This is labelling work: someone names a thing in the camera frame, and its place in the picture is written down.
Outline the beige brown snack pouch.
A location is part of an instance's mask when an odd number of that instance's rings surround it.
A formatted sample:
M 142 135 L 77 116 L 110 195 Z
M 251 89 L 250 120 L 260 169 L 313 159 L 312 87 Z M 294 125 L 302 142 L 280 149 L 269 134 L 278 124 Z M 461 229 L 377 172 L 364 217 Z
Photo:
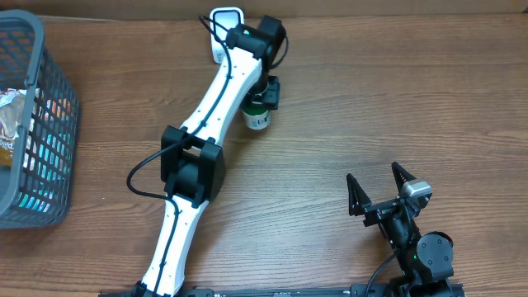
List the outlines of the beige brown snack pouch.
M 1 165 L 11 167 L 17 127 L 22 123 L 26 91 L 8 88 L 1 92 Z

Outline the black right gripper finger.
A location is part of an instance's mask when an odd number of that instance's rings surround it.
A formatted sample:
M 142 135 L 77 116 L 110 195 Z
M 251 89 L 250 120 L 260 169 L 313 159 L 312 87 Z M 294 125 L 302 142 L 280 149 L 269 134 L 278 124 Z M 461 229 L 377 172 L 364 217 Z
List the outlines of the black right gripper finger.
M 351 173 L 346 175 L 348 189 L 348 209 L 350 216 L 364 215 L 365 210 L 372 205 L 369 196 Z
M 398 191 L 409 192 L 409 182 L 414 181 L 417 178 L 405 170 L 398 162 L 392 162 L 391 168 Z

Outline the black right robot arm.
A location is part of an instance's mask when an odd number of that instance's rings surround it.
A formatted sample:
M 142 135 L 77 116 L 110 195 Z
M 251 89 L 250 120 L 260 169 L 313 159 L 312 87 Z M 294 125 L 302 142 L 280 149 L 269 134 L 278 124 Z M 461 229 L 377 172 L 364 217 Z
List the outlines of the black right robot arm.
M 431 185 L 399 163 L 392 163 L 391 169 L 398 194 L 378 204 L 372 203 L 352 174 L 346 175 L 349 215 L 362 216 L 366 227 L 378 226 L 392 250 L 369 279 L 364 295 L 454 296 L 455 289 L 449 282 L 454 275 L 452 238 L 442 232 L 422 235 L 415 222 L 432 197 Z M 376 289 L 377 276 L 393 260 L 398 262 L 403 274 L 391 279 L 382 289 Z

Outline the green lid jar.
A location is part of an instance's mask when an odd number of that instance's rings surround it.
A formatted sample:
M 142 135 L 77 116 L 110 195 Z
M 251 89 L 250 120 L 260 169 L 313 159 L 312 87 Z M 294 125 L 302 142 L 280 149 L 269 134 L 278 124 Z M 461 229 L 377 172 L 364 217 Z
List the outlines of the green lid jar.
M 270 112 L 261 106 L 245 106 L 243 118 L 246 126 L 251 130 L 264 130 L 271 123 Z

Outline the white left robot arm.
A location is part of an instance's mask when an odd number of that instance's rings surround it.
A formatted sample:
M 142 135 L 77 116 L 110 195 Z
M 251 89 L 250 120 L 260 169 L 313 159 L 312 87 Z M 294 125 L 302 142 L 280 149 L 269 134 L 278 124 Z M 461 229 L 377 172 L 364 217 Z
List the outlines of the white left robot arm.
M 289 46 L 282 21 L 265 15 L 257 27 L 233 28 L 201 15 L 200 22 L 224 52 L 219 71 L 198 107 L 180 128 L 168 126 L 160 149 L 135 165 L 126 185 L 136 195 L 134 174 L 154 159 L 161 160 L 165 203 L 163 224 L 153 259 L 132 296 L 176 296 L 196 226 L 224 183 L 224 137 L 239 108 L 275 110 L 280 81 L 269 72 L 281 64 L 277 53 Z

